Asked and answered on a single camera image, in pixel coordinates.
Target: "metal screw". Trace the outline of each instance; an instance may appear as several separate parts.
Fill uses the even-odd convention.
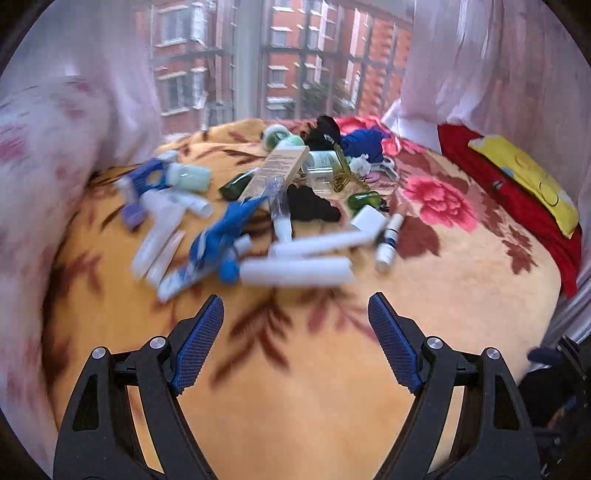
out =
[[[107,353],[107,350],[100,346],[92,351],[92,358],[96,358],[98,360],[99,358],[103,358],[105,353]]]
[[[166,338],[164,337],[156,337],[150,340],[150,347],[154,350],[158,350],[159,348],[162,348],[164,345],[166,345]]]
[[[427,345],[433,350],[439,350],[443,346],[443,342],[440,338],[431,337],[427,339]]]
[[[496,348],[487,348],[486,354],[488,358],[492,358],[493,360],[497,360],[501,357],[501,354]]]

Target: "bed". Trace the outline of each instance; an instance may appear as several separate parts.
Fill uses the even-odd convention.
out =
[[[172,267],[186,259],[192,239],[224,211],[217,188],[260,165],[262,120],[214,127],[168,145],[181,160],[213,170],[208,220],[186,215],[187,232]],[[294,132],[305,122],[289,124]],[[69,225],[46,298],[44,369],[59,421],[93,348],[139,348],[192,316],[209,294],[221,296],[225,320],[196,385],[180,397],[193,434],[220,479],[364,479],[375,475],[406,418],[413,396],[399,386],[369,326],[369,296],[382,291],[398,314],[452,348],[480,353],[497,347],[513,376],[527,371],[560,291],[550,254],[470,177],[444,157],[392,140],[401,173],[372,187],[411,209],[391,272],[378,275],[372,248],[344,252],[357,281],[341,288],[275,289],[224,286],[210,277],[162,305],[134,280],[131,260],[150,228],[129,233],[118,218],[122,199],[112,168],[93,179]],[[348,187],[329,199],[348,216]],[[341,225],[294,222],[296,237],[338,231]],[[250,255],[266,255],[271,224],[248,226]],[[454,392],[435,462],[449,452],[462,392]],[[149,466],[158,459],[137,391],[131,405]]]

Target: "black cloth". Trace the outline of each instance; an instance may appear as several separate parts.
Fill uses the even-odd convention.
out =
[[[330,202],[314,193],[307,185],[287,187],[287,200],[290,204],[292,220],[309,222],[320,219],[325,222],[338,222],[341,212],[333,207]]]
[[[304,138],[304,143],[310,147],[310,151],[334,150],[333,144],[325,139],[328,135],[338,144],[340,143],[340,128],[335,119],[328,115],[320,115],[316,121],[316,127],[312,128]]]

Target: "white cylinder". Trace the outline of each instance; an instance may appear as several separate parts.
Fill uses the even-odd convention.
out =
[[[178,246],[183,241],[185,232],[182,230],[177,231],[171,238],[168,240],[168,243],[163,248],[160,255],[155,260],[153,265],[150,267],[148,271],[148,275],[146,276],[146,280],[150,283],[153,287],[158,288],[164,274],[168,270],[170,263],[173,261],[174,254],[178,250]]]
[[[142,278],[146,275],[170,236],[180,225],[183,215],[184,207],[176,203],[160,210],[154,226],[139,246],[139,250],[131,262],[131,273],[135,278]]]
[[[355,281],[347,257],[247,258],[240,265],[245,284],[283,287],[333,287]]]
[[[351,230],[327,235],[297,238],[291,242],[275,242],[269,247],[269,256],[305,257],[341,248],[355,247],[374,241],[372,233]]]
[[[209,218],[213,214],[212,204],[199,195],[172,189],[165,190],[165,193],[173,202],[183,205],[189,212],[199,218]]]

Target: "red cloth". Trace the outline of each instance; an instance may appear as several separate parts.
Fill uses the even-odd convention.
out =
[[[527,228],[552,255],[562,279],[562,293],[568,298],[577,293],[577,275],[581,266],[581,227],[568,239],[559,230],[554,217],[538,199],[504,174],[486,157],[468,147],[482,136],[463,125],[439,125],[441,152],[470,175],[517,222]],[[501,187],[493,187],[501,181]]]

